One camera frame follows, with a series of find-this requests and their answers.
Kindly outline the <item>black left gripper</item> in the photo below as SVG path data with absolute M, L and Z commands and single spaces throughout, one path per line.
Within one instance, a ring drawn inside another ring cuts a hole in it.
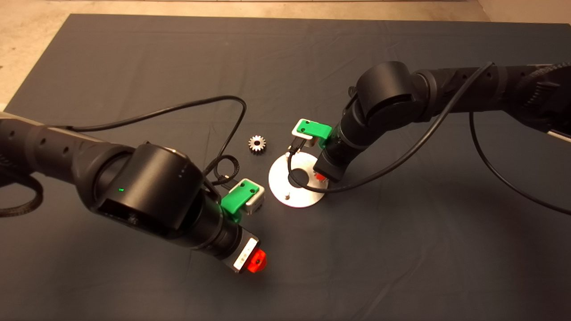
M 240 274 L 245 270 L 251 273 L 262 271 L 267 264 L 267 256 L 259 250 L 260 240 L 241 225 L 237 225 L 237 234 L 232 239 L 230 248 L 219 259 L 222 264 L 234 273 Z

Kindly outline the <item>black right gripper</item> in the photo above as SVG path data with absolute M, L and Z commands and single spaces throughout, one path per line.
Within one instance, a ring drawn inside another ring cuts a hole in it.
M 343 179 L 351 162 L 347 162 L 343 158 L 335 158 L 330 155 L 326 149 L 322 150 L 316 163 L 313 166 L 315 179 L 318 181 L 339 182 Z

